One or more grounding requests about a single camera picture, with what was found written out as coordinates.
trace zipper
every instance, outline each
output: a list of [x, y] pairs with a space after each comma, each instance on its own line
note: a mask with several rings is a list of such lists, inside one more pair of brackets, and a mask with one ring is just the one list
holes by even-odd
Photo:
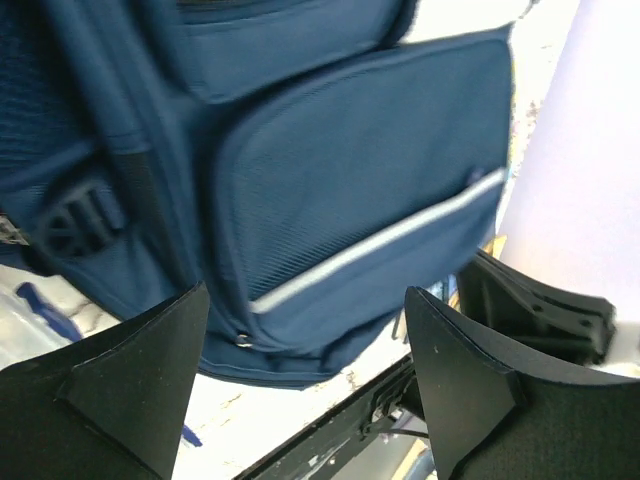
[[222, 375], [219, 373], [211, 373], [211, 371], [198, 365], [198, 373], [205, 377], [213, 378], [215, 380], [221, 380], [223, 382], [236, 383], [240, 385], [247, 385], [249, 387], [267, 387], [267, 388], [280, 388], [288, 390], [304, 390], [305, 388], [319, 382], [327, 380], [326, 378], [316, 381], [303, 382], [300, 380], [249, 380], [246, 378], [232, 377], [231, 375]]
[[177, 0], [178, 7], [185, 10], [216, 11], [236, 8], [260, 7], [252, 16], [283, 10], [299, 3], [314, 0]]

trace black plastic buckle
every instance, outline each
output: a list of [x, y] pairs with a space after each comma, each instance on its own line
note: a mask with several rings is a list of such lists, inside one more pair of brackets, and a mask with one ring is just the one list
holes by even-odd
[[[117, 241], [124, 226], [105, 209], [105, 195], [113, 196], [105, 179], [85, 175], [75, 179], [71, 187], [57, 190], [63, 193], [49, 201], [48, 211], [38, 223], [36, 239], [44, 251], [58, 257], [81, 258]], [[119, 203], [110, 200], [119, 210]]]

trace backpack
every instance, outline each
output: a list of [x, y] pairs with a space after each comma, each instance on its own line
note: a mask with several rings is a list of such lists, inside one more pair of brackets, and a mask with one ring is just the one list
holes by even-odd
[[415, 4], [0, 0], [0, 261], [123, 320], [203, 280], [201, 373], [336, 375], [504, 185], [510, 26], [405, 44]]

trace white surface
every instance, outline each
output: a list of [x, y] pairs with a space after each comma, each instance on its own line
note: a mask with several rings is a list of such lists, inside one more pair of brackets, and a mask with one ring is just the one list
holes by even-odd
[[[422, 0], [409, 41], [496, 27], [518, 16], [528, 0]], [[532, 104], [539, 105], [553, 71], [557, 52], [577, 0], [542, 0], [516, 27], [513, 49], [517, 63], [518, 101], [515, 132], [526, 143], [533, 125]], [[95, 333], [116, 322], [59, 278], [38, 279], [0, 268], [0, 280], [17, 285], [29, 279], [84, 333]], [[333, 380], [304, 392], [243, 387], [200, 375], [196, 378], [186, 424], [204, 443], [181, 447], [174, 478], [233, 478], [280, 445], [327, 409], [401, 358], [408, 347], [391, 340], [391, 328], [361, 357]]]
[[502, 260], [640, 322], [640, 2], [583, 0], [502, 224]]

